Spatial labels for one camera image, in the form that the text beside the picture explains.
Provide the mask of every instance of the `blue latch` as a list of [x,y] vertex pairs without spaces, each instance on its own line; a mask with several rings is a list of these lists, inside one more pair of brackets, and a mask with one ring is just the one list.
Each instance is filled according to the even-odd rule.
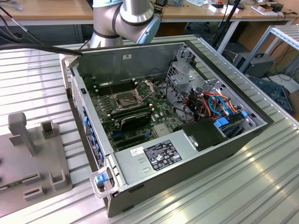
[[103,183],[103,182],[109,180],[109,177],[106,173],[103,173],[103,174],[97,175],[94,180],[95,180],[96,184],[100,184],[100,183]]
[[243,117],[247,117],[248,116],[248,114],[247,114],[246,111],[241,111],[241,114],[243,115]]
[[88,118],[87,118],[87,116],[85,116],[84,120],[83,120],[83,125],[87,125],[87,122],[88,122]]
[[218,127],[221,127],[223,125],[227,125],[229,123],[229,121],[226,119],[226,118],[219,118],[215,121],[215,124],[218,126]]

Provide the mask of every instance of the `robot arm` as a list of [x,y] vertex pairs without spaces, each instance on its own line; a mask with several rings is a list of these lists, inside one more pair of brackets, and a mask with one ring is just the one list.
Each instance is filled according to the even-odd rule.
[[160,20],[149,0],[94,0],[91,48],[122,45],[122,36],[149,43]]

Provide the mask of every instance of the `desk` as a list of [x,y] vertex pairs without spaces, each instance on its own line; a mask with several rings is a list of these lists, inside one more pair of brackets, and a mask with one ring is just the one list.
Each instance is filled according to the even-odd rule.
[[[6,8],[22,25],[67,25],[92,24],[93,11],[86,0],[18,0],[23,11]],[[235,14],[218,52],[222,53],[241,21],[287,21],[291,25],[299,15],[263,16],[245,5],[246,9]],[[165,6],[162,22],[206,22],[222,21],[222,13],[213,13],[207,6],[195,6],[184,2],[182,7]]]
[[4,7],[24,26],[92,24],[93,10],[86,0],[17,0],[22,11]]

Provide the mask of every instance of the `power supply label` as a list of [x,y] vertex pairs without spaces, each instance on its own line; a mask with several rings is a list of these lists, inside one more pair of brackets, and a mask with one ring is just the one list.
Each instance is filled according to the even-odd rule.
[[182,160],[170,140],[145,148],[144,152],[155,171]]

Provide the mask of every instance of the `aluminum extrusion table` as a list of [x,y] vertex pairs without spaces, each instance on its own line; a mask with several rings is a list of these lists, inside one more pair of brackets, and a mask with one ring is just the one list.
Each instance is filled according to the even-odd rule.
[[[294,47],[296,50],[299,50],[299,26],[269,26],[261,39],[257,42],[256,46],[253,48],[252,52],[240,67],[240,71],[244,72],[245,69],[248,67],[250,61],[258,52],[259,48],[262,46],[263,43],[267,40],[270,34],[274,34],[276,36],[275,40],[270,44],[270,46],[266,49],[266,53],[268,54],[271,49],[275,46],[277,41],[280,39],[287,44]],[[296,57],[295,60],[288,66],[286,72],[292,71],[292,69],[299,63],[299,57]]]
[[[30,126],[47,119],[57,122],[73,189],[3,217],[0,223],[297,223],[299,123],[202,39],[187,35],[154,42],[185,39],[276,123],[233,157],[108,218],[103,200],[94,197],[89,182],[91,169],[64,92],[58,55],[27,49],[1,52],[0,133],[7,131],[7,111],[24,111]],[[208,69],[201,71],[211,76]]]

